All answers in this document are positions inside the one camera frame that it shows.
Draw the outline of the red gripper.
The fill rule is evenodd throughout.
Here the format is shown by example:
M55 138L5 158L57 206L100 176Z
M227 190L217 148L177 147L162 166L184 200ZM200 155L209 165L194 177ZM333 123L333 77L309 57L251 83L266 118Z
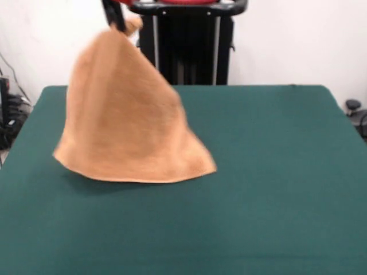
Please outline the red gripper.
M132 4L134 0L115 0L115 1L116 2L112 2L110 0L102 0L101 2L103 5L108 25L110 26L112 23L115 23L116 27L121 32L124 32L126 30L126 25L120 3Z

